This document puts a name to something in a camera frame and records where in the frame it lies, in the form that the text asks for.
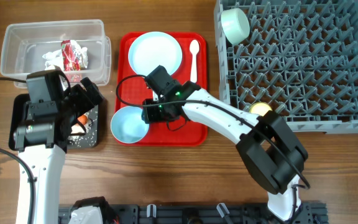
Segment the light blue bowl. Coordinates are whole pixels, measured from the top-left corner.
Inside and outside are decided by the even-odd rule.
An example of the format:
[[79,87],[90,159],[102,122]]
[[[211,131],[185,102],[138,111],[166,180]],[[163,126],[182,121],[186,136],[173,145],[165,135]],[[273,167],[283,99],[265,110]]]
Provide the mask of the light blue bowl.
[[120,142],[132,144],[146,136],[149,125],[142,120],[142,109],[126,106],[119,109],[111,119],[112,135]]

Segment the white spoon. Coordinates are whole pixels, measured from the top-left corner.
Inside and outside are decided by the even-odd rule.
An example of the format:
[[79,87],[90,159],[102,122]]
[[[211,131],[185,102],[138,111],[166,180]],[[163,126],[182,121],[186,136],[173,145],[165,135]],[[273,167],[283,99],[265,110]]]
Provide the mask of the white spoon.
[[197,82],[197,53],[200,51],[200,45],[197,40],[193,40],[190,43],[190,52],[193,55],[193,61],[191,62],[190,81]]

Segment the red tray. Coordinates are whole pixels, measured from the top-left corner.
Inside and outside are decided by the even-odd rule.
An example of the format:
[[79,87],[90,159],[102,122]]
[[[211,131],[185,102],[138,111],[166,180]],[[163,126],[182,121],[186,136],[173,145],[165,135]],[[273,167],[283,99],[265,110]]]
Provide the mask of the red tray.
[[[117,83],[129,75],[135,75],[128,62],[129,47],[140,35],[145,32],[131,32],[122,39],[119,47],[119,61],[117,71]],[[167,32],[175,38],[181,47],[183,58],[179,69],[172,75],[181,84],[190,80],[191,53],[190,42],[196,39],[200,43],[200,51],[197,54],[197,75],[199,84],[202,88],[207,88],[206,73],[206,42],[202,36],[192,32]],[[120,95],[127,102],[142,104],[144,99],[152,98],[152,90],[146,88],[142,78],[131,78],[126,80],[120,87]],[[126,105],[116,99],[116,109]],[[185,123],[183,118],[170,123],[170,128],[175,129]],[[187,122],[178,131],[169,131],[166,123],[154,123],[150,125],[147,135],[139,142],[131,144],[138,146],[197,146],[204,142],[207,136],[207,127],[203,124]]]

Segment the wood surface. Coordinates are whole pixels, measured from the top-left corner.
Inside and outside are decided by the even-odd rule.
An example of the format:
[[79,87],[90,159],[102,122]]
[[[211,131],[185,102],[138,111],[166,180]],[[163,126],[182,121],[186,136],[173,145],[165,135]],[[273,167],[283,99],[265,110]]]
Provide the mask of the wood surface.
[[[218,97],[214,5],[215,0],[0,1],[0,57],[6,27],[19,22],[101,19],[111,39],[111,81],[100,88],[108,101],[101,111],[100,143],[93,149],[68,152],[60,203],[102,195],[111,204],[267,202],[266,191],[250,177],[234,145],[213,130],[201,146],[183,148],[122,146],[109,129],[119,41],[128,32],[201,34],[208,43],[209,91]],[[13,99],[19,93],[25,90],[0,82],[0,147],[4,149],[8,149]],[[358,223],[358,134],[297,136],[309,152],[303,173],[312,186],[301,190],[301,199],[327,203],[330,223]],[[15,222],[18,190],[19,165],[0,154],[0,224]]]

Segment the orange object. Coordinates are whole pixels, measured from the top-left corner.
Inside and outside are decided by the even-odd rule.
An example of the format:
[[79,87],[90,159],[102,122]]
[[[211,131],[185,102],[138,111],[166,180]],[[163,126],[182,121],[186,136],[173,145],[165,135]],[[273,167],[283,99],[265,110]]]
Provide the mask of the orange object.
[[86,125],[87,122],[88,122],[88,118],[85,116],[85,115],[81,115],[79,118],[78,118],[78,121],[83,124],[83,125]]

